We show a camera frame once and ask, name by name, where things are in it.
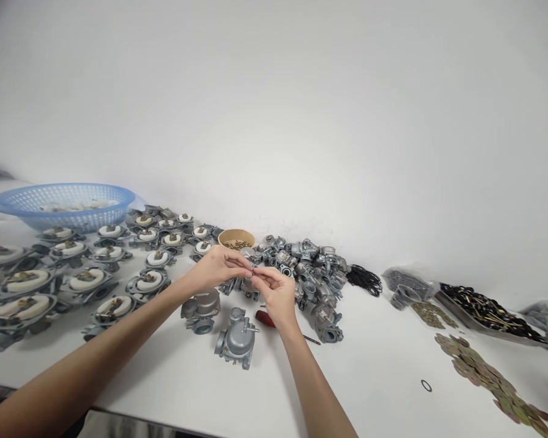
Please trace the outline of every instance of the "screwdriver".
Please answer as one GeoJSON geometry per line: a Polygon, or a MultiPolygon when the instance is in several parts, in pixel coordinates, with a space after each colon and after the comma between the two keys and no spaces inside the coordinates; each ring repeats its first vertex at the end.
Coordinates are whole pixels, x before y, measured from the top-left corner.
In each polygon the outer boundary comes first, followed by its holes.
{"type": "MultiPolygon", "coordinates": [[[[274,321],[272,321],[272,318],[270,317],[270,315],[268,315],[266,312],[264,312],[263,310],[258,310],[256,312],[256,319],[261,322],[262,324],[265,324],[267,325],[268,327],[272,327],[273,329],[276,328],[276,325],[274,324],[274,321]]],[[[312,338],[309,338],[308,336],[304,336],[303,337],[307,340],[307,341],[310,341],[310,342],[314,342],[316,345],[320,345],[321,343],[319,341],[315,341],[314,339],[312,338]]]]}

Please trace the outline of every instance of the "blue plastic basket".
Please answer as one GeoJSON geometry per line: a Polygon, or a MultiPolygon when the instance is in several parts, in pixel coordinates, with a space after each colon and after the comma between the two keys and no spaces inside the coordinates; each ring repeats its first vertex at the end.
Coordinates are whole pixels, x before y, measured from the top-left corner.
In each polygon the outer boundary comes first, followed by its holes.
{"type": "Polygon", "coordinates": [[[69,227],[81,233],[97,231],[104,225],[119,224],[126,217],[133,192],[108,184],[69,182],[22,187],[0,193],[0,212],[18,216],[31,228],[44,231],[54,226],[69,227]],[[45,212],[41,208],[57,203],[73,205],[92,200],[117,201],[94,210],[45,212]]]}

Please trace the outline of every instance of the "black rubber o-ring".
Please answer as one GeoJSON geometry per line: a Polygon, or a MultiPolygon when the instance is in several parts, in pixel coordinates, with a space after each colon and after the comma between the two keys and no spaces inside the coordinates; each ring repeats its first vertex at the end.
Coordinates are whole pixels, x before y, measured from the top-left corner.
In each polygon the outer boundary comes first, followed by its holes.
{"type": "Polygon", "coordinates": [[[421,380],[420,383],[425,390],[427,390],[428,392],[432,392],[432,386],[430,386],[430,384],[426,380],[421,380]]]}

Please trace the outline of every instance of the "finger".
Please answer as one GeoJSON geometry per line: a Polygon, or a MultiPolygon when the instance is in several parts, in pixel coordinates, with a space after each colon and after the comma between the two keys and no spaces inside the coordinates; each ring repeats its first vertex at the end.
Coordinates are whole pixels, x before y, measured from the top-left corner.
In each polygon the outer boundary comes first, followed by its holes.
{"type": "Polygon", "coordinates": [[[270,289],[266,282],[264,282],[264,280],[262,280],[259,276],[253,276],[251,278],[251,285],[258,289],[265,298],[268,298],[269,294],[272,292],[272,289],[270,289]]]}
{"type": "Polygon", "coordinates": [[[244,268],[244,266],[240,266],[238,263],[232,260],[226,260],[225,266],[227,266],[228,268],[244,268]]]}
{"type": "Polygon", "coordinates": [[[262,274],[265,277],[269,277],[275,281],[284,282],[288,279],[282,272],[276,268],[254,268],[256,274],[262,274]]]}
{"type": "Polygon", "coordinates": [[[254,274],[258,277],[260,277],[264,282],[270,287],[270,289],[275,289],[276,286],[278,286],[278,282],[276,280],[273,280],[269,277],[263,276],[262,274],[254,274]]]}
{"type": "Polygon", "coordinates": [[[242,256],[239,252],[234,251],[233,249],[230,249],[228,252],[225,253],[225,260],[228,260],[230,262],[236,262],[242,268],[246,268],[249,271],[253,269],[248,259],[242,256]]]}
{"type": "Polygon", "coordinates": [[[230,268],[228,269],[228,275],[230,278],[232,277],[251,277],[252,273],[251,271],[248,271],[245,268],[230,268]]]}

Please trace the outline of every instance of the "red screwdriver handle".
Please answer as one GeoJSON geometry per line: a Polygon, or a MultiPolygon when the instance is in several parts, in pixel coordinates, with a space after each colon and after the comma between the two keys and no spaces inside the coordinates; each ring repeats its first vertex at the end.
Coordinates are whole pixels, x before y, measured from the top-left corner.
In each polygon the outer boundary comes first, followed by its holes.
{"type": "Polygon", "coordinates": [[[256,319],[262,324],[265,324],[269,327],[273,327],[274,329],[276,328],[276,325],[274,324],[274,321],[272,321],[272,318],[270,317],[270,315],[268,315],[263,310],[258,310],[256,312],[256,319]]]}

